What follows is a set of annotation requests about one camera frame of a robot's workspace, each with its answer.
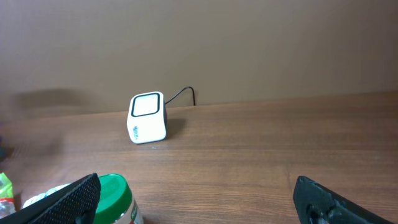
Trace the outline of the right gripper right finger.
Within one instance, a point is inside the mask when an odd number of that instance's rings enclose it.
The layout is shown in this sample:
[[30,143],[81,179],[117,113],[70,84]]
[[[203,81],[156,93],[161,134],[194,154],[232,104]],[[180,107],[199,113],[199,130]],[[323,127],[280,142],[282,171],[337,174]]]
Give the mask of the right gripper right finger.
[[301,224],[392,224],[302,175],[297,178],[293,201]]

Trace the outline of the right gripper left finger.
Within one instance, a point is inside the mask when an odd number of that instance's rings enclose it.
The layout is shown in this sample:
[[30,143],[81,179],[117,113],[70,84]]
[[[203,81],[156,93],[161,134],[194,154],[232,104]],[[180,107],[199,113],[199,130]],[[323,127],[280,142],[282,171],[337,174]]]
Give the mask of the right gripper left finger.
[[1,224],[93,224],[100,192],[99,177],[92,173],[2,218]]

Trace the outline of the green lid jar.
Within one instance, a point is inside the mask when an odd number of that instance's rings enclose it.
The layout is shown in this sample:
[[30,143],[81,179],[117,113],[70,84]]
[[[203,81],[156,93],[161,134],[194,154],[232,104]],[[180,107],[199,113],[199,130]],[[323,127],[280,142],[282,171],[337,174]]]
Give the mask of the green lid jar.
[[127,180],[120,174],[99,176],[101,193],[94,224],[144,224]]

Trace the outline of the teal wipes pack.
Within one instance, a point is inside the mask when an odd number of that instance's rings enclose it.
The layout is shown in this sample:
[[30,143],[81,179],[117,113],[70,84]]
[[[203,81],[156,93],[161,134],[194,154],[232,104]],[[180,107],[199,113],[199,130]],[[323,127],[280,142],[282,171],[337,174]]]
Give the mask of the teal wipes pack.
[[51,189],[48,189],[48,191],[46,191],[46,192],[43,192],[41,194],[33,196],[24,202],[22,208],[26,208],[26,207],[32,205],[33,203],[36,203],[37,201],[42,200],[43,198],[53,194],[56,191],[59,191],[60,189],[66,187],[66,186],[68,186],[68,184],[59,185],[59,186],[53,187]]

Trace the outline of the green snack bag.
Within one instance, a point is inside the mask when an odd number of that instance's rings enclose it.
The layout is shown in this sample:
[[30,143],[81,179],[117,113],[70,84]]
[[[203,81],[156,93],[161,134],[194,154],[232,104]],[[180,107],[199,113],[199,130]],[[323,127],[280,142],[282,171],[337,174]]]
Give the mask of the green snack bag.
[[4,218],[16,212],[12,182],[5,173],[0,176],[0,218]]

